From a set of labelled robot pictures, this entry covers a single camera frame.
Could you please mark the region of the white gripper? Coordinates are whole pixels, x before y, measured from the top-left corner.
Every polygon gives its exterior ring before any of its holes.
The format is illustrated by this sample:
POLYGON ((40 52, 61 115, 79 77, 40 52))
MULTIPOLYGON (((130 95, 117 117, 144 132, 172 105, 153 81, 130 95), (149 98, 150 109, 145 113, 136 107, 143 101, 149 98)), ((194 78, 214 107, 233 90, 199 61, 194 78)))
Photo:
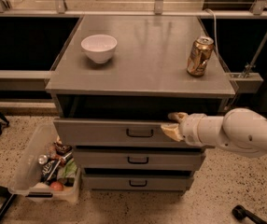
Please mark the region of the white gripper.
POLYGON ((177 142, 184 140, 190 146, 202 147, 198 126, 204 117, 205 114, 188 115, 185 112, 172 112, 168 114, 168 119, 180 124, 162 124, 161 129, 165 135, 177 142))

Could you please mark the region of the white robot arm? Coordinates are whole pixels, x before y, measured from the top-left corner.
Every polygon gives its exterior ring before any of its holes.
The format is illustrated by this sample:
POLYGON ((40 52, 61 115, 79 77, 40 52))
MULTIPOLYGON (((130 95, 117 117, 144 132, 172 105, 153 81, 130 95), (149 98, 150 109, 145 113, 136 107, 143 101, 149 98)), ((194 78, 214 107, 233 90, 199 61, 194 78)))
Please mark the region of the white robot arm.
POLYGON ((252 110, 235 108, 224 116, 175 112, 168 118, 173 123, 164 123, 161 129, 177 142, 218 147, 249 158, 267 155, 267 119, 252 110))

